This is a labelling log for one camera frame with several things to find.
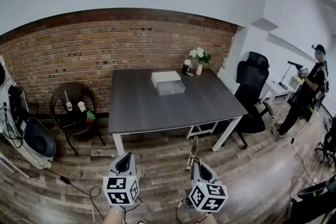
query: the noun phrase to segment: black pants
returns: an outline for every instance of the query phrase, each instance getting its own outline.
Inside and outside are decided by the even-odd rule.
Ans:
[[[289,129],[292,128],[292,126],[295,124],[298,118],[302,116],[303,110],[304,109],[298,107],[297,104],[295,103],[292,104],[284,123],[281,125],[280,129],[278,130],[280,135],[287,133]]]

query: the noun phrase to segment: person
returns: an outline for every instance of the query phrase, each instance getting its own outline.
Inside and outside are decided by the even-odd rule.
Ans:
[[[111,207],[110,212],[105,218],[103,224],[122,224],[124,216],[125,211],[122,207],[113,206]],[[146,224],[146,221],[139,220],[136,224]],[[217,221],[215,220],[214,216],[210,214],[198,224],[217,224]]]
[[[272,132],[274,135],[283,137],[295,124],[296,120],[304,115],[307,107],[312,104],[312,100],[328,76],[325,48],[322,45],[313,46],[313,48],[315,49],[317,63],[309,75],[304,77],[305,81],[296,93],[296,97],[283,124],[276,124],[273,127]]]

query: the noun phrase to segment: bracelet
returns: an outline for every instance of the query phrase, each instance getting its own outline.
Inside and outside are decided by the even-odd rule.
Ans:
[[[113,209],[114,211],[116,211],[118,214],[120,214],[120,215],[122,215],[122,216],[125,216],[125,214],[123,214],[122,212],[116,210],[116,209],[113,208],[112,206],[109,205],[109,207],[110,207],[111,209]]]

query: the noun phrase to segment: sneaker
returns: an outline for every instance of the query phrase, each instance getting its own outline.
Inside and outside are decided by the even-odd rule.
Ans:
[[[284,134],[279,134],[279,129],[273,128],[272,133],[273,133],[273,135],[276,135],[278,137],[283,137],[284,136]]]

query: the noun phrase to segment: gray box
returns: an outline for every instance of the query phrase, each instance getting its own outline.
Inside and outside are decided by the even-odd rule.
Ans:
[[[159,95],[168,95],[176,93],[184,93],[185,86],[181,80],[157,82],[156,89]]]

